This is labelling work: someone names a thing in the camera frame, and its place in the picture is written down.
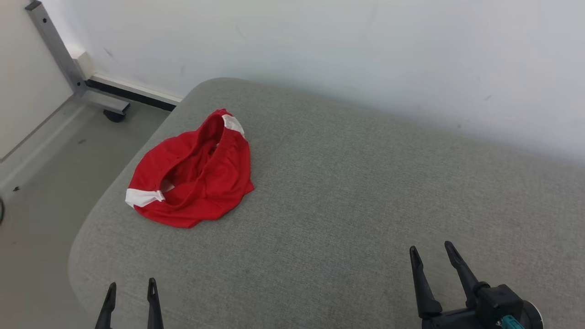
gray floor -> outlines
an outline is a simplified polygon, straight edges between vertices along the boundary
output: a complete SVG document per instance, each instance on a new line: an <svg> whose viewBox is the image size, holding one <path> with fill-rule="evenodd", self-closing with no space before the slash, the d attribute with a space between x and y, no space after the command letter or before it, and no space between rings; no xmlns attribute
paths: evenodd
<svg viewBox="0 0 585 329"><path fill-rule="evenodd" d="M169 112L132 103L115 124L92 118L7 204L0 227L0 327L93 328L67 277L83 220Z"/></svg>

cushion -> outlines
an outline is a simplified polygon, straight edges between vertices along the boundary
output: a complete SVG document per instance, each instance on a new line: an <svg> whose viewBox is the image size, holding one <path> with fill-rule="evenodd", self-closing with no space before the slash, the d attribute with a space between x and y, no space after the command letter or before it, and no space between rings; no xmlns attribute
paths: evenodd
<svg viewBox="0 0 585 329"><path fill-rule="evenodd" d="M226 108L246 130L255 190L179 229L124 202L144 154ZM585 170L365 109L232 78L200 84L85 220L71 286L113 328L146 328L148 278L167 328L417 328L409 247L444 310L465 296L443 242L478 280L509 285L545 323L585 323Z"/></svg>

